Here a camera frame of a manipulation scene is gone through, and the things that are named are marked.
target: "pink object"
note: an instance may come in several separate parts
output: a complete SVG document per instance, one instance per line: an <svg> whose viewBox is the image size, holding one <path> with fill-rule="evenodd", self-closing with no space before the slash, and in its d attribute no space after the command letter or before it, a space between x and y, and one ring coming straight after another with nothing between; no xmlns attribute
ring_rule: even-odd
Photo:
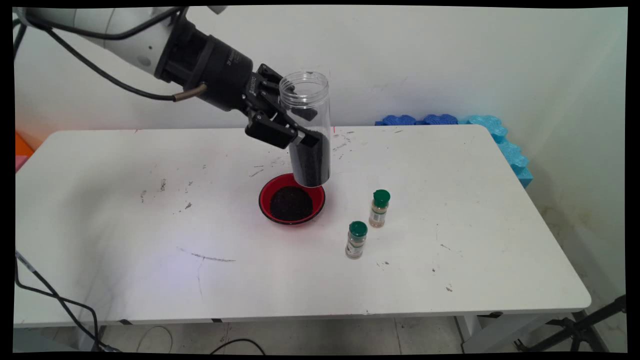
<svg viewBox="0 0 640 360"><path fill-rule="evenodd" d="M15 172L18 172L18 170L20 170L24 163L27 162L27 159L28 157L24 155L15 157Z"/></svg>

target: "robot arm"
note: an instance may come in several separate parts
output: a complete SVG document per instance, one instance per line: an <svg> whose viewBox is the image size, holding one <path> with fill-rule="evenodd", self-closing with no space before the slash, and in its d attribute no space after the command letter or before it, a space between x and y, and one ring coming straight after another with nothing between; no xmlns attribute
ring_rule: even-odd
<svg viewBox="0 0 640 360"><path fill-rule="evenodd" d="M225 7L209 6L216 13ZM179 84L183 94L205 89L196 96L219 109L239 110L248 117L245 133L250 137L281 149L290 143L314 146L320 139L293 121L279 104L282 76L265 64L253 72L251 59L197 30L186 18L188 8L13 10L24 24L84 36L156 78ZM296 114L306 120L317 115L309 110Z"/></svg>

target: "tile floor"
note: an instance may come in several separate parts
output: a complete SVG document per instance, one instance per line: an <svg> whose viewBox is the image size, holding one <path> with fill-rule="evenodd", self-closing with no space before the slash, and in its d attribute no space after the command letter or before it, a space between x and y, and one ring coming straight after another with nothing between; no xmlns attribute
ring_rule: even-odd
<svg viewBox="0 0 640 360"><path fill-rule="evenodd" d="M483 326L493 321L481 318ZM521 338L526 345L557 332L543 325ZM56 342L74 346L73 327L33 329ZM273 355L459 354L460 333L453 317L282 320L236 323L116 325L102 340L125 352L208 354L228 340L250 338ZM568 351L566 340L549 351ZM583 343L580 351L591 351ZM512 344L499 352L516 352ZM218 354L260 354L250 343L233 343Z"/></svg>

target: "light blue foam block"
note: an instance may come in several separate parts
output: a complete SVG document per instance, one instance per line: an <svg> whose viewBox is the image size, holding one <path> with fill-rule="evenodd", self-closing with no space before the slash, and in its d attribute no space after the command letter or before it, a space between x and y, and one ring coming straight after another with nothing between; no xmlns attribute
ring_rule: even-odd
<svg viewBox="0 0 640 360"><path fill-rule="evenodd" d="M502 121L491 115L471 115L462 119L460 124L476 124L486 127L496 143L503 142L508 133L507 128L502 126Z"/></svg>
<svg viewBox="0 0 640 360"><path fill-rule="evenodd" d="M472 115L465 117L460 121L460 124L477 124L484 126L493 137L493 140L498 145L498 148L504 155L504 158L509 163L509 166L516 174L520 184L526 188L533 180L533 175L527 169L529 159L520 153L521 149L514 143L510 143L507 140L507 129L502 126L502 121L497 117L486 115Z"/></svg>
<svg viewBox="0 0 640 360"><path fill-rule="evenodd" d="M527 188L527 186L533 180L533 175L529 172L528 168L522 169L522 171L517 176L518 180L520 180L520 184L522 184L524 188Z"/></svg>
<svg viewBox="0 0 640 360"><path fill-rule="evenodd" d="M529 159L527 159L526 156L520 154L519 146L510 143L507 139L497 145L500 151L502 151L502 155L504 155L504 158L507 159L509 166L511 166L513 172L516 173L516 175L527 168Z"/></svg>

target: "red bowl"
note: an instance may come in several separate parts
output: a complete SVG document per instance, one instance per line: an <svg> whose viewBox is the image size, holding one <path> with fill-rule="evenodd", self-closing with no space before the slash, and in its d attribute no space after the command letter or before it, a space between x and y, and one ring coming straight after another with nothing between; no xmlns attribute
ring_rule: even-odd
<svg viewBox="0 0 640 360"><path fill-rule="evenodd" d="M309 194L313 204L313 211L311 211L311 215L297 221L285 221L277 219L273 216L273 214L271 214L271 198L273 197L273 194L286 186L295 186L297 188L301 188L307 194ZM274 177L264 185L264 187L260 191L258 203L260 204L260 210L262 211L264 216L266 216L271 221L284 225L302 224L316 217L316 215L320 213L320 210L322 210L324 206L324 189L322 186L318 186L317 188L305 188L304 186L296 182L296 180L293 178L293 174L283 174Z"/></svg>

